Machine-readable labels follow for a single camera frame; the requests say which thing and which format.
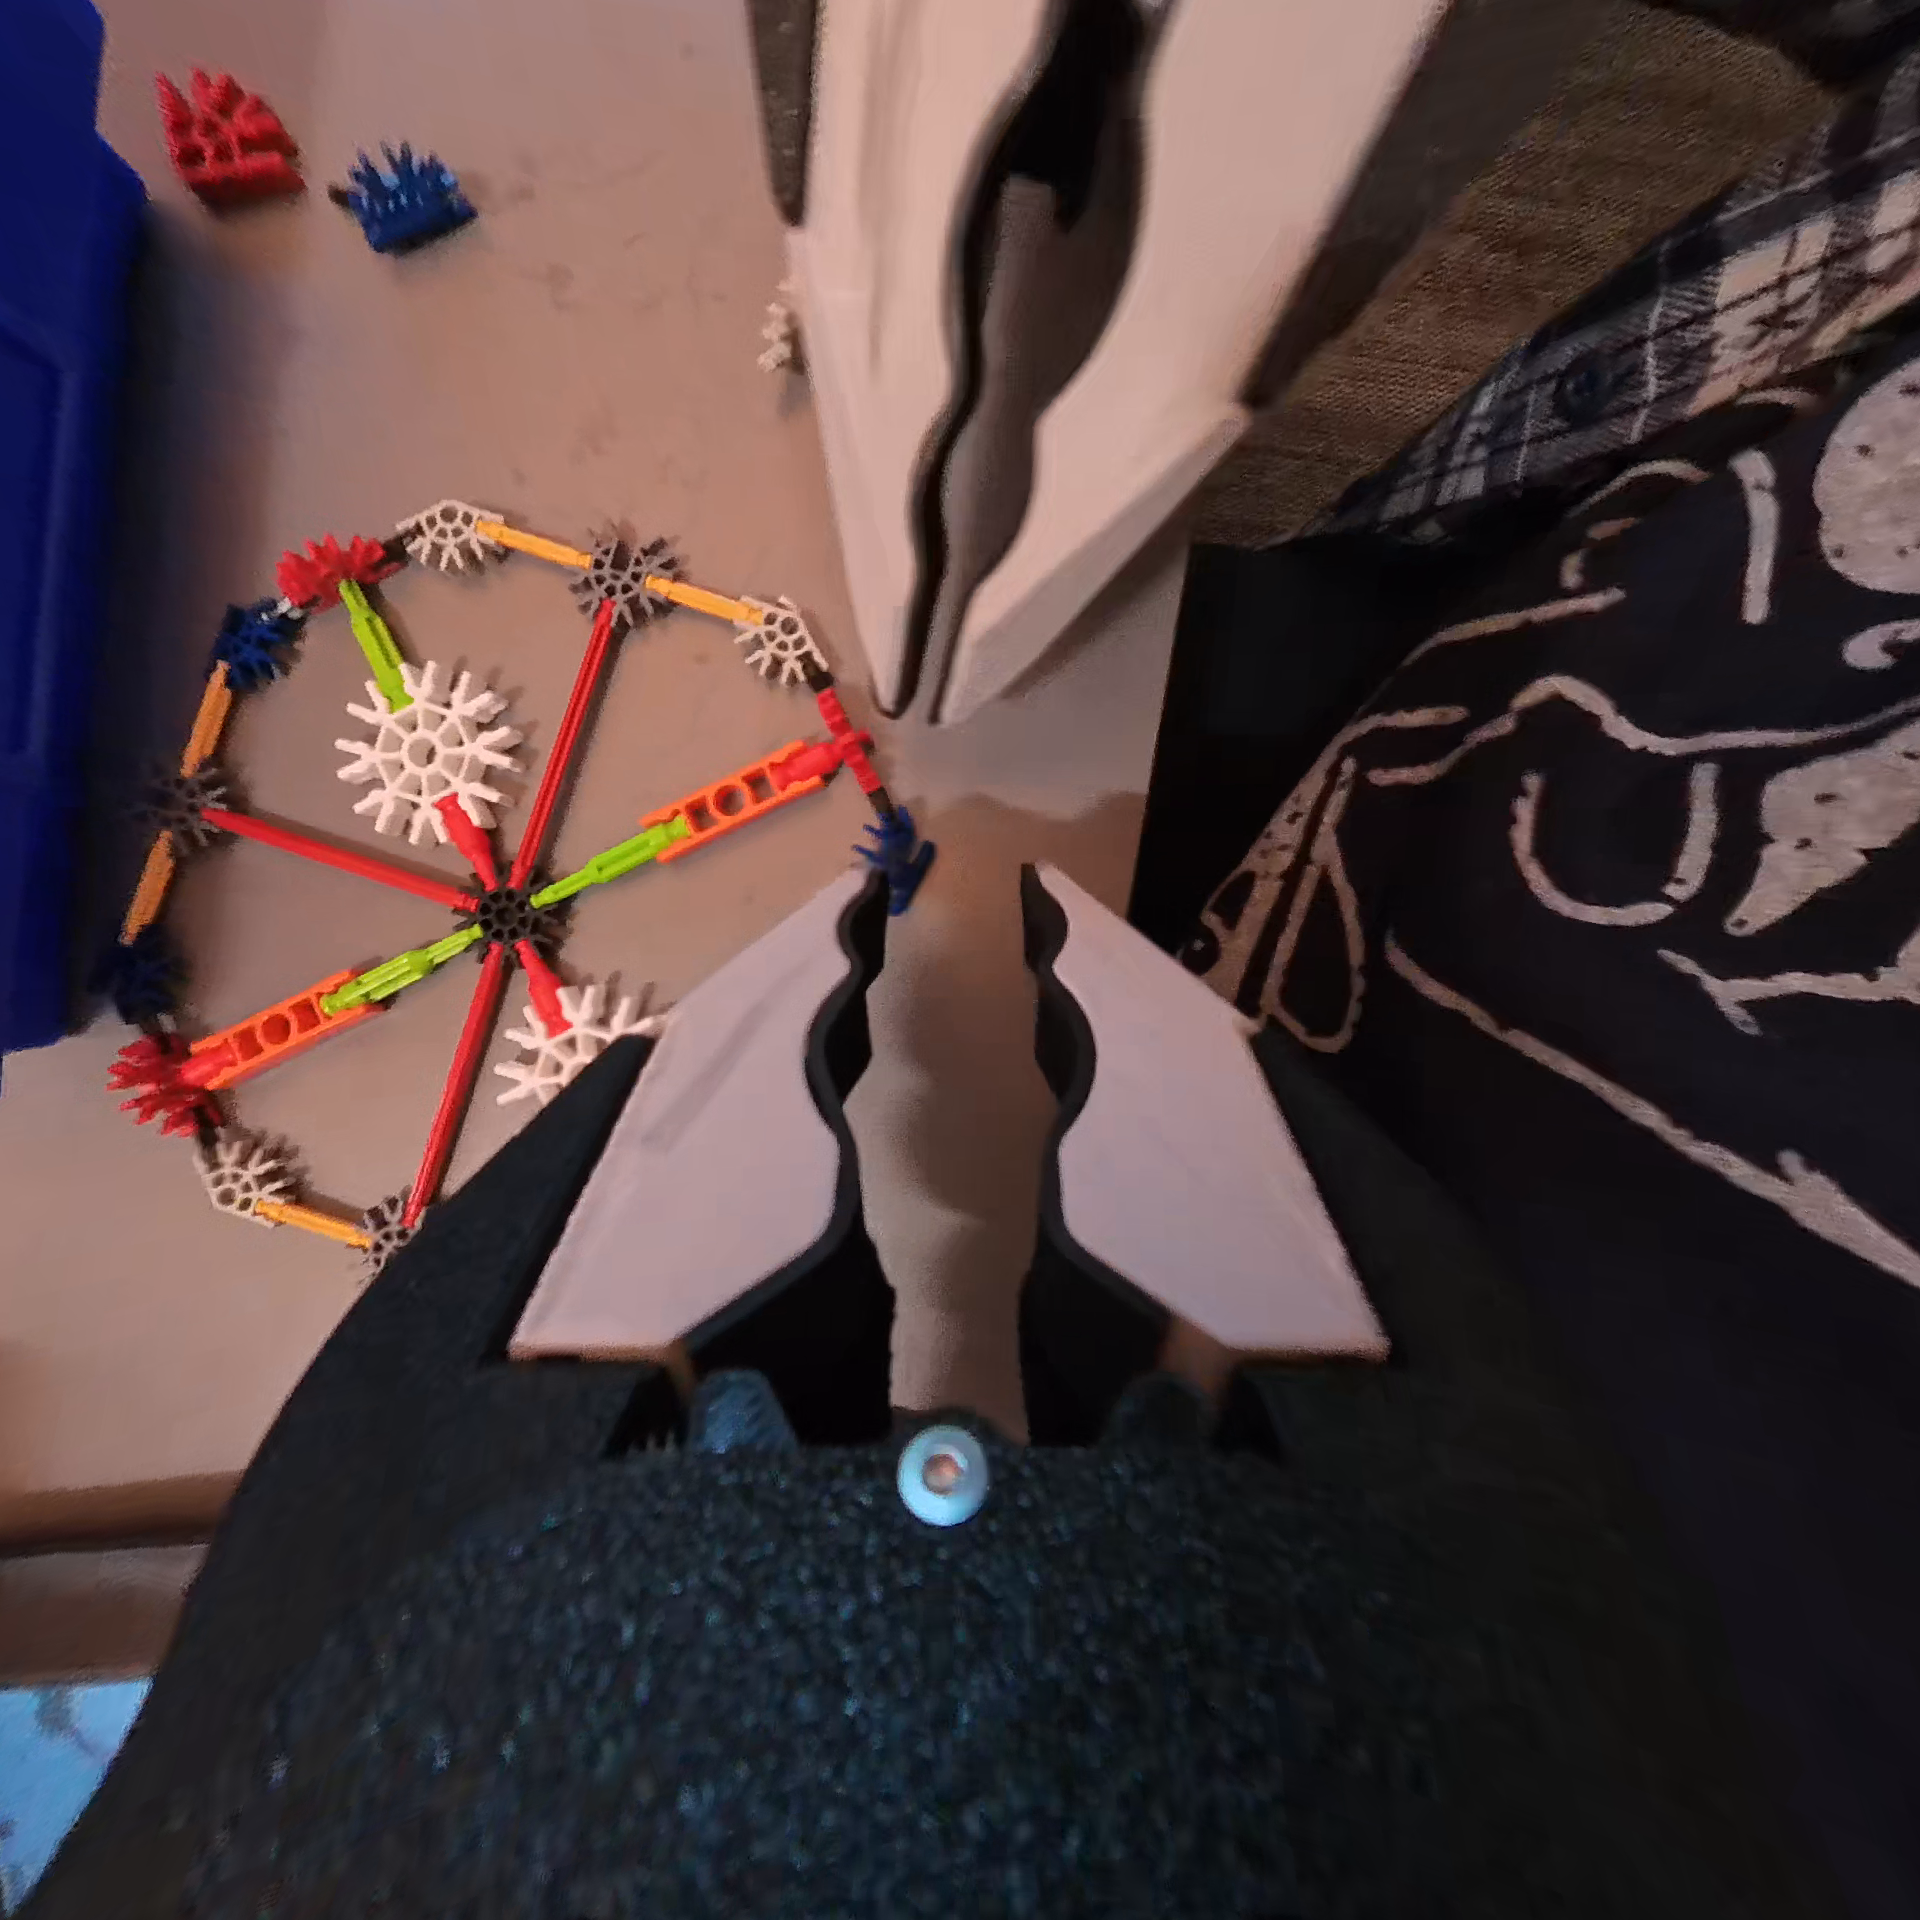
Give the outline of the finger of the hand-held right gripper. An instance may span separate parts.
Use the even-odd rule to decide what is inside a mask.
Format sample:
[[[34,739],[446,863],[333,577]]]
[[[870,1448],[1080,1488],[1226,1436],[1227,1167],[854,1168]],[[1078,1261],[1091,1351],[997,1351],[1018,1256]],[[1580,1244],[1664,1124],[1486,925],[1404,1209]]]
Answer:
[[[920,696],[940,590],[968,228],[1060,14],[1060,2],[821,2],[789,270],[851,633],[886,714]]]
[[[1021,526],[933,691],[1012,690],[1187,502],[1252,420],[1248,375],[1444,2],[1173,2],[1142,77],[1138,215],[1112,315],[1037,417]]]

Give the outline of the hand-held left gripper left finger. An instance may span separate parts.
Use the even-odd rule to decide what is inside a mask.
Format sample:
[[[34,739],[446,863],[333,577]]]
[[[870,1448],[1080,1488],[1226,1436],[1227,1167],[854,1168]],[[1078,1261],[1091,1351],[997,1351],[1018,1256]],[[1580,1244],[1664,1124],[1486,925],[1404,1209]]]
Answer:
[[[850,868],[667,1015],[514,1357],[692,1348],[850,1220],[846,1094],[870,1061],[886,921],[881,877]]]

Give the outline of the colourful toy wheel model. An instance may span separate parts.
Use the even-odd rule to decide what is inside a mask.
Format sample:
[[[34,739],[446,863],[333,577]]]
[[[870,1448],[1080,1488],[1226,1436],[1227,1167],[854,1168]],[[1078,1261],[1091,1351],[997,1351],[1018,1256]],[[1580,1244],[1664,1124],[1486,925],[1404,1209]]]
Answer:
[[[504,557],[561,568],[589,616],[586,656],[514,849],[500,843],[500,814],[521,775],[521,732],[510,723],[510,700],[471,671],[413,660],[377,599],[406,568],[484,570]],[[357,791],[354,809],[378,835],[455,851],[463,877],[428,876],[365,845],[290,828],[236,796],[220,765],[233,712],[239,700],[284,677],[293,643],[323,612],[347,614],[365,664],[365,696],[350,704],[357,728],[337,745],[341,782]],[[549,840],[616,646],[669,612],[728,626],[758,679],[810,700],[821,736],[706,782],[644,814],[621,843],[551,876]],[[870,819],[902,803],[881,782],[875,739],[846,709],[840,677],[800,603],[706,588],[661,539],[641,542],[607,526],[591,542],[557,542],[487,505],[440,501],[402,518],[386,539],[328,535],[284,549],[275,590],[226,612],[193,732],[176,769],[148,791],[152,843],[106,958],[106,996],[130,1037],[115,1053],[106,1083],[135,1124],[193,1143],[198,1183],[220,1213],[337,1242],[358,1250],[377,1275],[440,1195],[514,983],[521,985],[521,1020],[506,1031],[514,1057],[496,1067],[506,1082],[504,1105],[549,1105],[612,1045],[661,1036],[667,1015],[644,1011],[637,996],[613,999],[601,983],[564,979],[557,953],[576,901],[644,868],[690,858],[823,793],[832,782],[860,787]],[[165,905],[180,868],[226,843],[428,901],[452,929],[377,962],[323,973],[261,1011],[193,1037],[180,1025],[183,968],[171,945]],[[369,1025],[402,994],[463,958],[477,961],[477,985],[408,1190],[357,1219],[306,1200],[293,1156],[233,1119],[233,1090]]]

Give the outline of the blue plastic bin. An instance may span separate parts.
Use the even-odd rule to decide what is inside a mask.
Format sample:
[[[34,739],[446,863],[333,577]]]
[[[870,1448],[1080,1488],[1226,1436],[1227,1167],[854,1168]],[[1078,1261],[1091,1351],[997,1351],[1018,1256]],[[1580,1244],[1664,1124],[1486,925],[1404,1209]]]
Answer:
[[[2,2],[2,1055],[70,1022],[86,736],[148,222],[94,2]]]

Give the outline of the black printed t-shirt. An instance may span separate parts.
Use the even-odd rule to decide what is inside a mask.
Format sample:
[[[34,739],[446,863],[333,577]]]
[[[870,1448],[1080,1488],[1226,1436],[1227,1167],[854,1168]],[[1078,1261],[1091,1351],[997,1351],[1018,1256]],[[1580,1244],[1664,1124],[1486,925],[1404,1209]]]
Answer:
[[[1129,912],[1553,1312],[1918,1916],[1918,310],[1445,552],[1198,545]]]

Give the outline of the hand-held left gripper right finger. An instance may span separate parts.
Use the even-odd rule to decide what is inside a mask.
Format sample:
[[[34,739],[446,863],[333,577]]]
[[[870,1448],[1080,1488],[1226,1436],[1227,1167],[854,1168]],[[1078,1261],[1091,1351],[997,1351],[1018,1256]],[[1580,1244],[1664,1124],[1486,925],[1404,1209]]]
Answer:
[[[1021,868],[1021,935],[1064,1250],[1231,1356],[1386,1361],[1253,1022],[1059,867]]]

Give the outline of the blue toy connector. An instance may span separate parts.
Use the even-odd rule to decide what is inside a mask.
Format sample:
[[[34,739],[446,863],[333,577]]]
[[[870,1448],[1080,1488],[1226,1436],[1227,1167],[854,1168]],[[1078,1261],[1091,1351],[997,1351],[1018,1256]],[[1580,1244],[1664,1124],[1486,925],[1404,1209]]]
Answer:
[[[402,258],[477,222],[457,173],[436,155],[381,144],[378,157],[357,155],[350,178],[328,187],[329,205],[347,212],[369,252]]]
[[[889,914],[902,919],[919,898],[940,849],[920,835],[911,809],[899,803],[861,826],[861,840],[851,851],[881,876]]]

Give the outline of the red toy connector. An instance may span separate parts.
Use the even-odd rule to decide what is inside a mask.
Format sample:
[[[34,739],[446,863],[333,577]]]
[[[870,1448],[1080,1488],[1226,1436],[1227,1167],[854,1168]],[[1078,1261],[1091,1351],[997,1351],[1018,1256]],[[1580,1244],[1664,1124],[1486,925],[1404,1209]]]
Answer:
[[[233,71],[157,71],[157,113],[180,182],[212,212],[304,194],[300,150],[280,113]]]

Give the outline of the plaid flannel shirt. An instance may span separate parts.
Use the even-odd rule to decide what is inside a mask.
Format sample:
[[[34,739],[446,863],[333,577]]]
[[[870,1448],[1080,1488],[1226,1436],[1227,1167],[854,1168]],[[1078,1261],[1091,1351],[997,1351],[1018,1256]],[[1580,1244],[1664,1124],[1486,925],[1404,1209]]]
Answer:
[[[1918,2],[1733,15],[1841,82],[1829,119],[1507,348],[1309,535],[1451,542],[1499,501],[1831,359],[1918,297]]]

